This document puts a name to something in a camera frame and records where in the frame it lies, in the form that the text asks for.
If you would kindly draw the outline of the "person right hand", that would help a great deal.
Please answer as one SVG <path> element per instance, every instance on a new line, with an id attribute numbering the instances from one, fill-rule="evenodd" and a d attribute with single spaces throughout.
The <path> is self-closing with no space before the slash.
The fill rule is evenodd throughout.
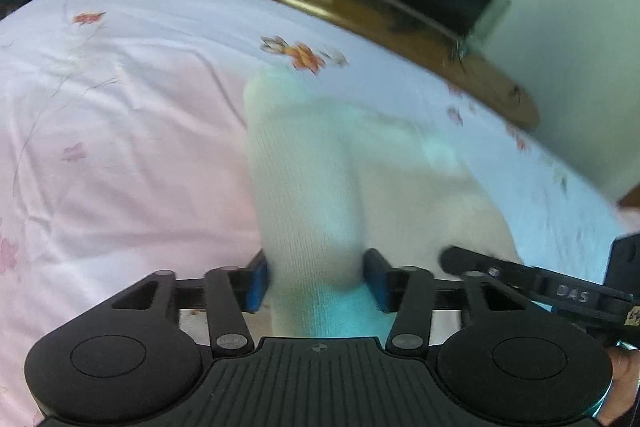
<path id="1" fill-rule="evenodd" d="M 603 426 L 613 424 L 632 408 L 639 388 L 639 350 L 611 347 L 606 353 L 612 363 L 613 380 L 597 415 Z"/>

